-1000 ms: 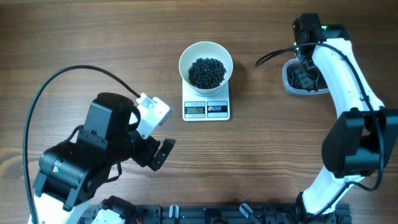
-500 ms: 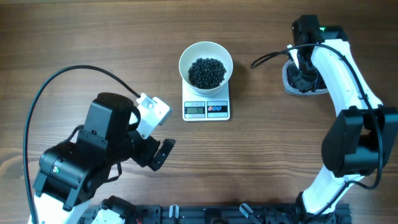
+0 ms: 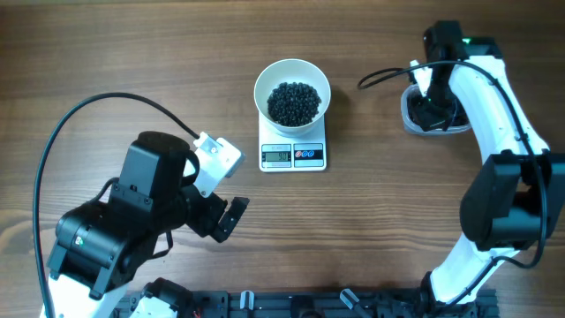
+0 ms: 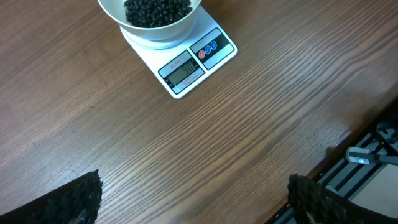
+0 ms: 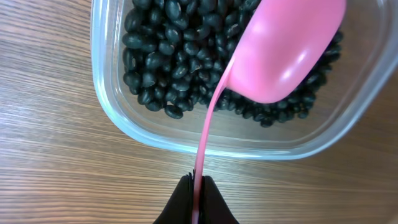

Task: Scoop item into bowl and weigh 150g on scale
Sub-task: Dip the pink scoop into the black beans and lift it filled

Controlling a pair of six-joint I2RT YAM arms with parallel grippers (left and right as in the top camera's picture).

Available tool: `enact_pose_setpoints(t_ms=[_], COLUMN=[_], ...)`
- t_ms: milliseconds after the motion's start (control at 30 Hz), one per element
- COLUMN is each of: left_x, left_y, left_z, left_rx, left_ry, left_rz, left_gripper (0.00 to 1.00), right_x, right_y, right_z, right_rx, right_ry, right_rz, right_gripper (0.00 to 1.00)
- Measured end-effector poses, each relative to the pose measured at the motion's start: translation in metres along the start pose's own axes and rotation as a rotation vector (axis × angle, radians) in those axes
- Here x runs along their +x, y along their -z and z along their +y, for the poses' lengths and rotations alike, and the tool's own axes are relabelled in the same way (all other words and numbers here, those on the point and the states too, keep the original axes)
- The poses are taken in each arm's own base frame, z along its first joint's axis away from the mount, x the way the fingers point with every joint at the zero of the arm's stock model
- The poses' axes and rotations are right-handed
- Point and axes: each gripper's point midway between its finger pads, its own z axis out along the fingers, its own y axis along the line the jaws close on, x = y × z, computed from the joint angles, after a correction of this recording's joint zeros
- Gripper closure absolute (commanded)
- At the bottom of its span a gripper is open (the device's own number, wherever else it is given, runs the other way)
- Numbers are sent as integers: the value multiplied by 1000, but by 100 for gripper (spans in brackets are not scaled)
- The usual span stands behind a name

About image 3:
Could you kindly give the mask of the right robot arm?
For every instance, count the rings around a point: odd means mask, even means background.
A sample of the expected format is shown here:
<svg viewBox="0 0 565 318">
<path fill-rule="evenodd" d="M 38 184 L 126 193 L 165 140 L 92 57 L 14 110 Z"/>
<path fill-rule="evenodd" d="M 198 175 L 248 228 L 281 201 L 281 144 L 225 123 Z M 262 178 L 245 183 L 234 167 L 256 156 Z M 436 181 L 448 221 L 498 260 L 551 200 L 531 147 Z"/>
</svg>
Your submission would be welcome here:
<svg viewBox="0 0 565 318">
<path fill-rule="evenodd" d="M 462 235 L 427 274 L 427 312 L 472 302 L 504 262 L 535 246 L 535 266 L 564 204 L 564 156 L 554 154 L 517 101 L 502 53 L 489 37 L 463 36 L 456 21 L 438 21 L 424 36 L 426 66 L 415 69 L 418 93 L 406 96 L 407 117 L 424 133 L 469 126 L 482 168 L 462 198 Z"/>
</svg>

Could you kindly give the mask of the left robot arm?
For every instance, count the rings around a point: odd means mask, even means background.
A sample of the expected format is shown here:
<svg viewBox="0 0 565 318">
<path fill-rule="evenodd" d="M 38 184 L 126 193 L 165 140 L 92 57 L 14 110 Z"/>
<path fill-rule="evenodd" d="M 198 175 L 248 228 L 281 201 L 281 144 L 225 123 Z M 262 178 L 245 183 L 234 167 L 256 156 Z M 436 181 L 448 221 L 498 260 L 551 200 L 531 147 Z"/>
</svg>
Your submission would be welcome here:
<svg viewBox="0 0 565 318">
<path fill-rule="evenodd" d="M 226 201 L 214 190 L 244 159 L 236 146 L 204 132 L 192 145 L 165 132 L 140 133 L 119 177 L 101 190 L 108 200 L 94 197 L 57 223 L 42 316 L 110 316 L 138 268 L 168 254 L 156 251 L 158 238 L 171 245 L 177 228 L 225 241 L 249 201 Z"/>
</svg>

